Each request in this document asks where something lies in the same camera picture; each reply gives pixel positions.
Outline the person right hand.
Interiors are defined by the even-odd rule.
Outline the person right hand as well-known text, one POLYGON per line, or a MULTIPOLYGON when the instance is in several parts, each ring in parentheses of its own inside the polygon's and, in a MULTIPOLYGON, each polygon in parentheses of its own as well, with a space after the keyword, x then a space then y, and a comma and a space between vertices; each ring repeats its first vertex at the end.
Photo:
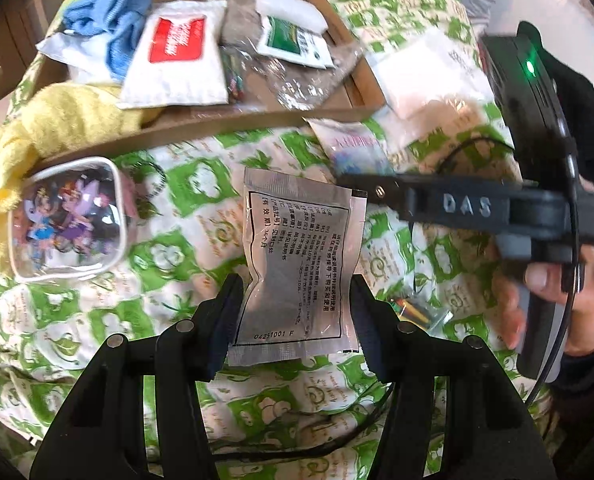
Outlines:
MULTIPOLYGON (((574 298, 565 353, 580 358, 594 352, 594 247, 583 246, 584 278, 581 292, 574 298)), ((527 266, 522 284, 544 301, 566 304, 568 295, 562 291, 562 267, 555 263, 534 262, 527 266)), ((526 317, 519 307, 518 286, 498 272, 492 290, 501 309, 498 334, 507 348, 515 349, 526 330, 526 317)))

